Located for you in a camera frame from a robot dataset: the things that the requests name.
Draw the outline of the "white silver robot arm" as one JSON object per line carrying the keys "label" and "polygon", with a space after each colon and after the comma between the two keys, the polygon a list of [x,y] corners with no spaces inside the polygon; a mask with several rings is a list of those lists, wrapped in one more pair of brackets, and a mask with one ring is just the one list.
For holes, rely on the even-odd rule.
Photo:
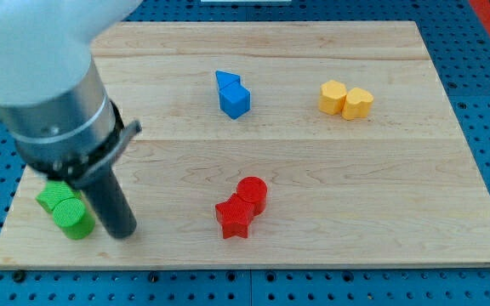
{"label": "white silver robot arm", "polygon": [[137,135],[101,81],[92,41],[139,0],[0,0],[0,120],[22,159],[88,199],[109,235],[136,218],[112,170]]}

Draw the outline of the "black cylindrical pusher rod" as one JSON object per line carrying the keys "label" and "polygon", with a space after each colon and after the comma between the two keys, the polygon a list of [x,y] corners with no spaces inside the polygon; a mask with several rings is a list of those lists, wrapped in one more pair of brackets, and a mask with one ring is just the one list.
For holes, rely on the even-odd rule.
{"label": "black cylindrical pusher rod", "polygon": [[111,168],[95,174],[81,191],[112,238],[125,239],[135,232],[136,218]]}

